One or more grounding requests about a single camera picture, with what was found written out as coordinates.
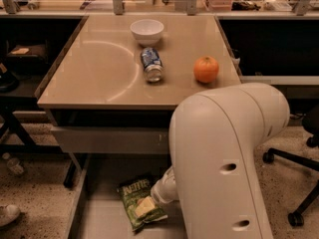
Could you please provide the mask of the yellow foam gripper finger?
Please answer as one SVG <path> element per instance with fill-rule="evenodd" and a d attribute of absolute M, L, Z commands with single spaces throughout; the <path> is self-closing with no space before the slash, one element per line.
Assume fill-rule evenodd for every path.
<path fill-rule="evenodd" d="M 138 201 L 137 207 L 135 209 L 135 214 L 137 217 L 142 217 L 143 215 L 149 213 L 156 208 L 156 205 L 153 199 L 150 196 L 147 196 Z"/>

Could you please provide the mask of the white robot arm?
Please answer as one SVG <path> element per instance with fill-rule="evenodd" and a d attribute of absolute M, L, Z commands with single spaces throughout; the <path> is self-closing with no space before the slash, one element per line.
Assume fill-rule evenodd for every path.
<path fill-rule="evenodd" d="M 287 126 L 277 89 L 248 83 L 196 93 L 175 109 L 168 142 L 172 168 L 153 189 L 178 200 L 188 239 L 273 239 L 254 150 Z"/>

